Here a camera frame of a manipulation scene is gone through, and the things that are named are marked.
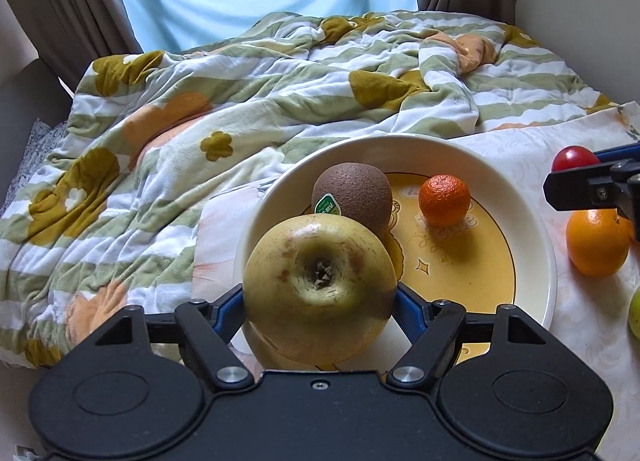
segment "screw head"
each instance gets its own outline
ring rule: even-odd
[[[402,367],[394,369],[391,376],[400,383],[415,383],[415,381],[420,381],[424,378],[424,371],[420,367],[403,365]]]
[[[606,201],[609,197],[609,193],[607,192],[607,189],[605,187],[601,186],[596,190],[596,196],[600,201]]]
[[[240,381],[245,380],[248,376],[249,371],[244,367],[238,367],[237,365],[222,367],[222,369],[216,373],[216,377],[225,383],[239,383]]]
[[[329,382],[324,380],[314,381],[311,384],[311,388],[316,391],[326,391],[329,388]]]

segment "cherry tomato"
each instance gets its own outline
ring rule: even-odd
[[[568,146],[562,149],[551,164],[551,172],[577,168],[579,166],[596,165],[600,162],[598,157],[588,148],[583,146]]]

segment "yellow apple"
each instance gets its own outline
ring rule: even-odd
[[[634,336],[640,340],[640,288],[636,290],[629,304],[629,327]]]
[[[246,315],[281,356],[335,364],[377,338],[396,296],[380,240],[342,216],[311,214],[274,226],[252,251],[242,281]]]

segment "green sticker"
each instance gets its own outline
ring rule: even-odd
[[[335,197],[333,197],[331,194],[324,194],[320,198],[320,200],[316,204],[314,213],[334,214],[336,216],[342,215],[342,211],[340,210],[340,206],[338,205],[338,202],[335,200]]]

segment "orange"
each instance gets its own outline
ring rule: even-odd
[[[418,205],[424,219],[433,226],[453,226],[465,218],[471,204],[466,183],[455,176],[441,174],[424,182]]]
[[[566,225],[566,250],[575,268],[601,279],[617,272],[629,253],[629,233],[615,209],[580,210]]]
[[[634,235],[634,226],[633,224],[631,224],[631,221],[623,217],[621,217],[620,220],[623,221],[624,225],[626,226],[626,231],[629,233],[629,238],[631,238],[631,240],[634,241],[636,244],[640,244],[638,243],[638,241],[636,241],[636,236]]]

